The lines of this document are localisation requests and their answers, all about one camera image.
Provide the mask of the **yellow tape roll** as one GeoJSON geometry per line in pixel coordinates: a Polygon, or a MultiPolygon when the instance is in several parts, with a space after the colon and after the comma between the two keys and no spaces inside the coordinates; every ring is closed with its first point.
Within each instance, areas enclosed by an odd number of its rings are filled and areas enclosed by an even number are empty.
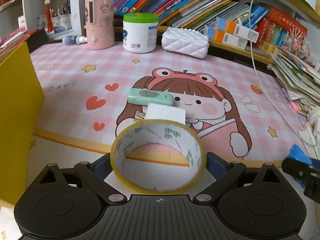
{"type": "Polygon", "coordinates": [[[202,141],[191,128],[169,120],[141,120],[124,129],[110,152],[114,174],[144,194],[179,194],[206,168],[202,141]]]}

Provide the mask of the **mint green stapler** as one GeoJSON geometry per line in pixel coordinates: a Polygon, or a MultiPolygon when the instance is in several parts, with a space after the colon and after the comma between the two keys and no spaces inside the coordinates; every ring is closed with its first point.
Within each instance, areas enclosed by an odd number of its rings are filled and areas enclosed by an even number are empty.
{"type": "Polygon", "coordinates": [[[174,97],[170,93],[145,88],[131,88],[127,101],[139,106],[148,106],[150,103],[166,106],[174,105],[174,97]]]}

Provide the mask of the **pink cartoon table mat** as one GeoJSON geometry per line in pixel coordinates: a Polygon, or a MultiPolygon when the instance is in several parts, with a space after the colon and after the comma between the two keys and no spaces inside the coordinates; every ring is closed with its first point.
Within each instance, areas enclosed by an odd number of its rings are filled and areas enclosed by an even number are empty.
{"type": "Polygon", "coordinates": [[[144,119],[171,119],[155,99],[168,96],[204,148],[226,160],[281,164],[305,119],[276,79],[219,57],[204,59],[157,47],[133,54],[60,43],[31,54],[44,102],[31,143],[27,180],[48,163],[72,167],[107,153],[125,128],[144,119]]]}

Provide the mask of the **white charger adapter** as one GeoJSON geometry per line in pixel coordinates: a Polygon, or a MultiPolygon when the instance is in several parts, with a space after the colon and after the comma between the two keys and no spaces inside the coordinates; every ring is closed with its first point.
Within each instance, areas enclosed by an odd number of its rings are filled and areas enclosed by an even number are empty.
{"type": "Polygon", "coordinates": [[[185,109],[150,103],[142,111],[135,112],[137,120],[170,120],[185,125],[185,109]]]}

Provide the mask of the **stack of papers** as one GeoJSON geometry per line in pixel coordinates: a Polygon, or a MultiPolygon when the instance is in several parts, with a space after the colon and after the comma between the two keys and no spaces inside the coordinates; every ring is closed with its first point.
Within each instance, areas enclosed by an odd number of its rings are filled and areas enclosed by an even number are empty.
{"type": "Polygon", "coordinates": [[[271,55],[271,70],[286,90],[295,111],[306,115],[319,106],[319,73],[288,50],[277,47],[271,55]]]}

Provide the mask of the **yellow cardboard box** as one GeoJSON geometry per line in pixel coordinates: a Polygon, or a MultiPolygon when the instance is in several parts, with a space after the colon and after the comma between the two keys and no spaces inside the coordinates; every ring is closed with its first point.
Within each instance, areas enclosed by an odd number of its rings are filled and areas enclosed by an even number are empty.
{"type": "Polygon", "coordinates": [[[1,55],[1,206],[25,191],[33,131],[44,93],[26,43],[1,55]]]}

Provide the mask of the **white quilted pouch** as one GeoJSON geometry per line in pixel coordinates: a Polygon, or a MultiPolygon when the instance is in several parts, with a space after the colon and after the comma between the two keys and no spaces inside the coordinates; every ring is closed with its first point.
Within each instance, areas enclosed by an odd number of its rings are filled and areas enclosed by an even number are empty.
{"type": "Polygon", "coordinates": [[[162,35],[162,48],[167,51],[203,59],[209,48],[209,38],[198,31],[168,27],[162,35]]]}

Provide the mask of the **small blue white bottle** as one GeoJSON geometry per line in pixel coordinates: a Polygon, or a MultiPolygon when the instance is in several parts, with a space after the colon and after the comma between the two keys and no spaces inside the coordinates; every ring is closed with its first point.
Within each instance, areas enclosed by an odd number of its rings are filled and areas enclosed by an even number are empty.
{"type": "Polygon", "coordinates": [[[83,43],[87,43],[87,37],[85,36],[80,36],[80,35],[76,35],[76,36],[65,36],[62,39],[62,43],[64,45],[79,45],[79,44],[83,44],[83,43]]]}

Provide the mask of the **orange blue boxes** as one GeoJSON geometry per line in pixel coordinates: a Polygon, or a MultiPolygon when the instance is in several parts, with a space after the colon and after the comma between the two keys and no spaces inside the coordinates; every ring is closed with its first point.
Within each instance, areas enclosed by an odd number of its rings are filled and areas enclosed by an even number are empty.
{"type": "Polygon", "coordinates": [[[210,41],[243,50],[248,42],[256,43],[259,37],[257,31],[219,17],[216,18],[214,25],[205,25],[204,35],[207,35],[210,41]]]}

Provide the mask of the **white jar green lid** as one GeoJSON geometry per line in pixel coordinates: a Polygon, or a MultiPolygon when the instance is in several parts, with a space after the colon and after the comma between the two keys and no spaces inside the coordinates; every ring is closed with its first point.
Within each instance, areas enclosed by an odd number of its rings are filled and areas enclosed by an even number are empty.
{"type": "Polygon", "coordinates": [[[131,53],[149,53],[156,48],[158,16],[137,12],[123,17],[123,47],[131,53]]]}

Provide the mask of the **white pen holder cup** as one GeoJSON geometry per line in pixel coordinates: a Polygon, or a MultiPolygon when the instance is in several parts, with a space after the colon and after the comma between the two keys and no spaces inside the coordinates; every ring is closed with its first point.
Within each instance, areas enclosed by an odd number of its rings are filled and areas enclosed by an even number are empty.
{"type": "Polygon", "coordinates": [[[72,28],[71,17],[70,14],[60,15],[60,23],[62,27],[66,27],[67,29],[72,28]]]}

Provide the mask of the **red plastic bags pile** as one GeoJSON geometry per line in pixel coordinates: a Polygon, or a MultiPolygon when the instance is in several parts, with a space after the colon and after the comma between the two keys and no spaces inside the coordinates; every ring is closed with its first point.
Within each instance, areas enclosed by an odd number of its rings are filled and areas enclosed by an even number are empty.
{"type": "Polygon", "coordinates": [[[36,33],[35,29],[23,29],[19,28],[7,36],[3,41],[1,41],[1,54],[6,53],[12,48],[26,42],[36,33]]]}

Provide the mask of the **pink cylindrical humidifier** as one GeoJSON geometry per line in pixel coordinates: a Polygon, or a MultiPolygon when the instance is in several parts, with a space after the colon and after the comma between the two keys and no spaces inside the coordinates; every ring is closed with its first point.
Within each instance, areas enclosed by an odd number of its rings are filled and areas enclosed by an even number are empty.
{"type": "Polygon", "coordinates": [[[85,0],[87,45],[102,50],[114,45],[114,0],[85,0]]]}

